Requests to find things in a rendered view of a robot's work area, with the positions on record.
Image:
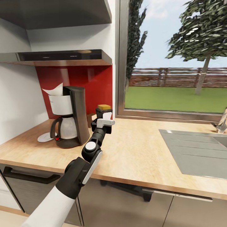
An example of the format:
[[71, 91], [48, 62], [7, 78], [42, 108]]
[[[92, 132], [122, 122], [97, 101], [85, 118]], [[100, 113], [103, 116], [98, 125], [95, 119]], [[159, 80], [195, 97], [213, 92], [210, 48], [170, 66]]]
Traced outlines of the paper coffee filter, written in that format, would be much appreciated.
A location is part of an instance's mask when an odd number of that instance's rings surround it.
[[63, 96], [63, 83], [61, 83], [53, 90], [45, 90], [45, 89], [43, 90], [51, 96]]

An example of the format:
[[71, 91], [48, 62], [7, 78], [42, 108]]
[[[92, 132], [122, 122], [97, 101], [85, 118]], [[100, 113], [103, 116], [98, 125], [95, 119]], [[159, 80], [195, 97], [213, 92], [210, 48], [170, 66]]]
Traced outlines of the bottle of coffee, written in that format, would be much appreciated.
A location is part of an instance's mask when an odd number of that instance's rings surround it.
[[110, 119], [113, 109], [110, 105], [101, 104], [96, 108], [97, 119]]

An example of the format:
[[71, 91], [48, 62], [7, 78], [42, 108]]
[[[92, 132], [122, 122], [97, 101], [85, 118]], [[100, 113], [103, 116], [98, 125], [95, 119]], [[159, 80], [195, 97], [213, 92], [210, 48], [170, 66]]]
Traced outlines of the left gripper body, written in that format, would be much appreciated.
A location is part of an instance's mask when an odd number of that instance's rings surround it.
[[112, 125], [103, 125], [102, 128], [99, 127], [97, 128], [96, 125], [97, 125], [96, 123], [92, 123], [91, 125], [93, 133], [100, 133], [103, 136], [103, 138], [105, 137], [106, 133], [111, 134]]

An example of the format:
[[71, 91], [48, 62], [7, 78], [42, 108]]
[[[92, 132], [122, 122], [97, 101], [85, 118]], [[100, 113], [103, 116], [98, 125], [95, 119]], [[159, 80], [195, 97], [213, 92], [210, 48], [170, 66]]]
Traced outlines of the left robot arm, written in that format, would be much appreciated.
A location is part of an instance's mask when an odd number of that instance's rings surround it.
[[65, 174], [54, 188], [20, 227], [62, 227], [81, 187], [86, 185], [95, 167], [99, 163], [105, 134], [111, 134], [111, 119], [95, 119], [91, 122], [93, 134], [82, 149], [82, 157], [72, 160]]

